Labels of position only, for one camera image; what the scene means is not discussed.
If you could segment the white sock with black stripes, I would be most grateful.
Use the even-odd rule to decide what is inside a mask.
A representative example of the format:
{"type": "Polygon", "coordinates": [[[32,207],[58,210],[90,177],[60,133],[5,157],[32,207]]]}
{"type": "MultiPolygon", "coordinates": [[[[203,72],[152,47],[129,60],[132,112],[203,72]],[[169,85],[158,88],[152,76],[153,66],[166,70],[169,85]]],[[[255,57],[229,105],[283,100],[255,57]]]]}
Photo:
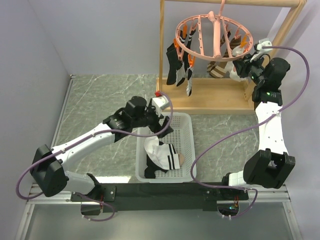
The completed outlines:
{"type": "Polygon", "coordinates": [[[159,145],[156,156],[150,159],[163,170],[180,169],[178,153],[171,143],[159,145]]]}

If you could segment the pink round clip hanger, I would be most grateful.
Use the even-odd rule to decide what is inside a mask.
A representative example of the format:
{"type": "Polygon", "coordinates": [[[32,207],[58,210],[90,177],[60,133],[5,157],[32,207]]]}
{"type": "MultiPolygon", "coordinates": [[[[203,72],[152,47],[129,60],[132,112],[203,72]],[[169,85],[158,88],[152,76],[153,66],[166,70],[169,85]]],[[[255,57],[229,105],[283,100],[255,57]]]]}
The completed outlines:
{"type": "Polygon", "coordinates": [[[184,53],[187,53],[191,66],[195,64],[195,59],[203,59],[206,61],[215,62],[230,62],[243,57],[252,49],[254,46],[254,39],[250,31],[241,23],[222,15],[224,6],[226,4],[225,0],[220,1],[219,4],[220,8],[218,13],[210,11],[207,14],[194,15],[184,19],[177,25],[173,45],[180,61],[183,60],[184,53]],[[212,23],[212,56],[205,55],[204,51],[202,31],[203,19],[207,19],[212,23]],[[232,53],[230,40],[228,37],[229,25],[235,27],[234,36],[236,38],[241,38],[240,48],[243,50],[242,53],[232,53]],[[191,50],[191,47],[187,47],[187,44],[182,42],[180,39],[180,35],[182,35],[184,38],[187,38],[187,36],[194,30],[198,32],[199,52],[191,50]]]}

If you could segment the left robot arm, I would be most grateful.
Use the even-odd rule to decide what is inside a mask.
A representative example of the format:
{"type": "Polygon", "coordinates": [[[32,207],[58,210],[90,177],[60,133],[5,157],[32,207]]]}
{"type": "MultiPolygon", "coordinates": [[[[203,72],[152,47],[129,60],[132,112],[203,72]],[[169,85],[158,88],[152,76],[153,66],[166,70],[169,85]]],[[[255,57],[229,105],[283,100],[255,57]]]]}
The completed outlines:
{"type": "Polygon", "coordinates": [[[100,184],[90,173],[79,174],[70,171],[72,163],[119,140],[133,136],[133,129],[148,127],[153,136],[164,137],[171,133],[172,116],[163,116],[171,108],[170,98],[162,93],[149,101],[133,96],[125,107],[105,118],[89,132],[52,148],[40,146],[34,155],[30,174],[46,197],[53,197],[61,191],[81,193],[88,201],[100,195],[100,184]]]}

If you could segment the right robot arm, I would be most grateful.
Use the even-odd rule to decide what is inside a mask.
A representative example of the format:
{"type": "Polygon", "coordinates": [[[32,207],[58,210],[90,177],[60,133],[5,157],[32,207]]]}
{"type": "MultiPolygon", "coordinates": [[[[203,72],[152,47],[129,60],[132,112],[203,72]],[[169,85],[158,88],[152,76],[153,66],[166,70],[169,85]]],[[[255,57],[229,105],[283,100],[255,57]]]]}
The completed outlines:
{"type": "Polygon", "coordinates": [[[255,83],[252,101],[259,125],[259,146],[242,171],[228,173],[223,178],[226,183],[219,187],[219,193],[226,200],[237,194],[237,187],[259,185],[279,189],[296,165],[295,157],[285,146],[280,112],[283,107],[280,86],[291,66],[279,57],[271,58],[266,66],[262,65],[263,61],[260,57],[255,61],[234,62],[236,70],[255,83]]]}

